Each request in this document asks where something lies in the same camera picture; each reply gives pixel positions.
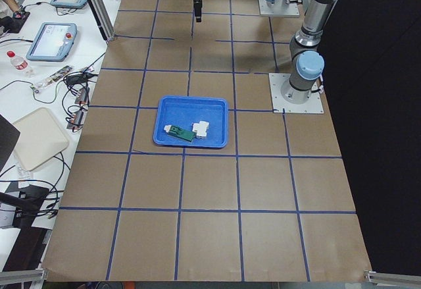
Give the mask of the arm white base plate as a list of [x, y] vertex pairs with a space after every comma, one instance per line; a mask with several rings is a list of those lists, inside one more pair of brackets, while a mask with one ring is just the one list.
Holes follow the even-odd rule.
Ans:
[[274, 113], [323, 114], [321, 95], [317, 83], [308, 91], [295, 90], [289, 73], [269, 73], [272, 111]]
[[259, 0], [261, 16], [278, 16], [283, 18], [299, 18], [300, 12], [297, 0]]

